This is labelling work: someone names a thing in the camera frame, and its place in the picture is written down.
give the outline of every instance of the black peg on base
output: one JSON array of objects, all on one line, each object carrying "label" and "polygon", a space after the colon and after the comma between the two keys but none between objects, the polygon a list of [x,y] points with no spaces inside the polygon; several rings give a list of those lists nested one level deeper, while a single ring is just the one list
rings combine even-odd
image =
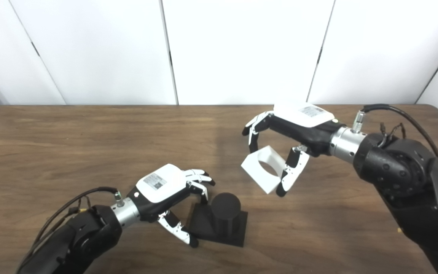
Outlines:
[{"label": "black peg on base", "polygon": [[210,205],[196,203],[187,227],[198,239],[243,247],[247,220],[248,213],[241,211],[239,199],[221,193]]}]

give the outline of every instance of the white cube with hole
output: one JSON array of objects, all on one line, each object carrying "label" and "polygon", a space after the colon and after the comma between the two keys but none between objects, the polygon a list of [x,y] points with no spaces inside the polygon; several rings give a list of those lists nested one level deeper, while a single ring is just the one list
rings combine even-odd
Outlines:
[{"label": "white cube with hole", "polygon": [[[287,172],[292,172],[292,177],[295,178],[302,173],[307,161],[309,160],[309,155],[302,153],[300,155],[298,168],[288,169]],[[269,173],[262,166],[262,163],[266,163],[276,172],[276,176]],[[249,154],[241,167],[251,176],[251,178],[266,192],[266,194],[271,193],[281,182],[282,173],[287,168],[285,160],[276,152],[271,146],[266,146],[254,153]]]}]

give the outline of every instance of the black cylinder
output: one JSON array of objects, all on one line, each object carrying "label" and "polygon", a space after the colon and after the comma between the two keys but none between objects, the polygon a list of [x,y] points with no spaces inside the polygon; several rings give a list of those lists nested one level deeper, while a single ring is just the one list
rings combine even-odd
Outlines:
[{"label": "black cylinder", "polygon": [[210,222],[217,235],[228,237],[238,231],[241,202],[236,195],[221,193],[214,198],[210,208],[212,210]]}]

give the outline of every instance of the black square base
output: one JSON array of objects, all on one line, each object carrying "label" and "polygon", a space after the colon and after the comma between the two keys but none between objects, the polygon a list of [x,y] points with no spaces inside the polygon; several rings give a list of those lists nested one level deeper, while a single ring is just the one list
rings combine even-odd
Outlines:
[{"label": "black square base", "polygon": [[217,242],[221,244],[233,245],[238,247],[244,246],[244,236],[246,233],[246,222],[248,221],[248,213],[241,211],[239,213],[239,229],[230,237],[217,235],[212,229],[210,220],[212,211],[210,205],[196,203],[193,207],[193,213],[188,224],[188,231],[197,239]]}]

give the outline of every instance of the metal connector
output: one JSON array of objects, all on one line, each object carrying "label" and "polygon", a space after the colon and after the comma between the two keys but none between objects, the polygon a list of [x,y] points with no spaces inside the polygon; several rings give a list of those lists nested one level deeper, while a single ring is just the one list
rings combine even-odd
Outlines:
[{"label": "metal connector", "polygon": [[117,191],[116,193],[114,193],[114,199],[116,199],[116,204],[118,205],[118,207],[124,206],[123,196],[121,196],[120,191]]},{"label": "metal connector", "polygon": [[352,125],[352,130],[351,130],[352,132],[354,133],[361,132],[365,115],[366,113],[364,111],[358,111],[358,114],[356,114],[356,118],[354,119],[354,123]]}]

